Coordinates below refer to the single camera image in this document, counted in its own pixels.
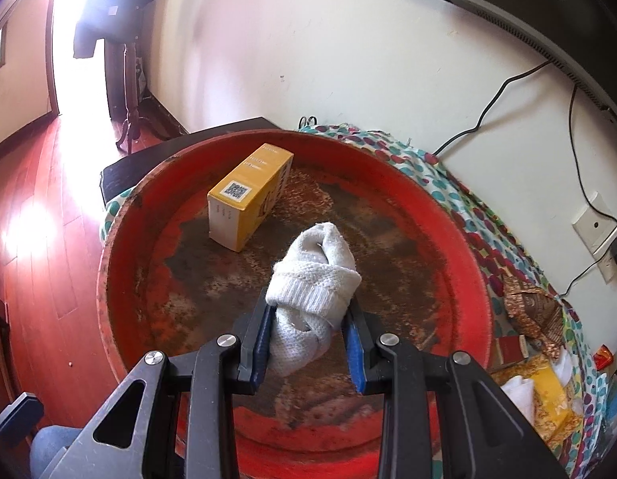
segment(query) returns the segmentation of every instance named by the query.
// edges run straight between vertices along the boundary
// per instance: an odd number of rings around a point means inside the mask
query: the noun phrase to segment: red round tray
[[[247,247],[208,238],[206,194],[268,142],[295,154],[284,195]],[[142,355],[196,350],[248,312],[272,264],[305,228],[332,221],[362,284],[362,308],[419,348],[463,349],[485,366],[492,313],[463,233],[421,187],[369,152],[281,130],[234,133],[157,166],[118,212],[100,262],[102,341],[118,380]],[[183,410],[188,405],[186,398]],[[186,434],[181,416],[179,434]],[[342,337],[287,379],[267,373],[255,397],[234,396],[240,470],[256,478],[371,478],[382,398],[359,396]],[[432,437],[439,428],[431,416]]]

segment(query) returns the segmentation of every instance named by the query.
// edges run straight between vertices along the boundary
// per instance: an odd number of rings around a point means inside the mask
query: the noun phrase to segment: wooden floor
[[[82,427],[116,386],[95,299],[100,171],[124,156],[115,136],[108,117],[61,116],[0,160],[0,297],[42,426]],[[158,142],[143,132],[134,151]]]

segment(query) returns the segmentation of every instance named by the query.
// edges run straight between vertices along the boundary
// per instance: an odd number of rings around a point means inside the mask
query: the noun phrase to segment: polka dot tablecloth
[[[390,134],[361,131],[349,124],[306,127],[300,131],[339,140],[373,153],[417,182],[451,215],[464,231],[481,269],[492,305],[495,336],[517,334],[504,311],[502,272],[540,286],[561,301],[537,263],[506,225],[483,201],[453,177],[435,156],[398,142]],[[122,203],[132,191],[133,188],[126,190],[107,204],[106,217],[100,228],[103,242]],[[597,444],[605,410],[607,377],[606,374],[597,374],[592,352],[584,342],[581,321],[567,303],[563,303],[563,315],[563,344],[575,363],[574,401],[582,406],[584,417],[578,430],[556,449],[556,455],[568,475],[579,479],[584,477],[586,466]],[[440,456],[435,457],[433,472],[435,479],[442,477]]]

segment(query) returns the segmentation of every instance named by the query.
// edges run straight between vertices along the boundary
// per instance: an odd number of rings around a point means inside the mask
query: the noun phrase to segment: metal screw
[[[220,347],[231,347],[237,342],[235,335],[220,335],[218,337],[218,345]]]
[[[468,365],[470,363],[470,355],[465,351],[456,351],[453,353],[453,362],[459,365]]]
[[[399,337],[394,333],[384,333],[380,336],[380,342],[384,345],[397,345]]]
[[[146,355],[144,355],[144,361],[149,365],[156,365],[162,362],[164,358],[164,354],[162,351],[150,351]]]

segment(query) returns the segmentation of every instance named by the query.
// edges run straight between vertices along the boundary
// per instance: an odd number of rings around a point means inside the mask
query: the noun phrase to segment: electrical socket
[[[595,193],[591,202],[600,211],[608,211],[608,207],[599,193]],[[614,220],[598,214],[593,208],[588,206],[579,214],[579,217],[573,222],[572,226],[589,252],[594,255],[607,242],[609,236],[614,233],[617,224]]]
[[[595,261],[599,259],[597,266],[599,267],[599,271],[601,272],[601,275],[603,276],[603,280],[606,283],[609,283],[614,278],[614,276],[617,275],[617,263],[614,262],[614,257],[608,250],[610,248],[611,243],[614,241],[616,237],[617,237],[617,227],[614,228],[614,230],[608,236],[608,238],[601,244],[601,246],[593,254]]]

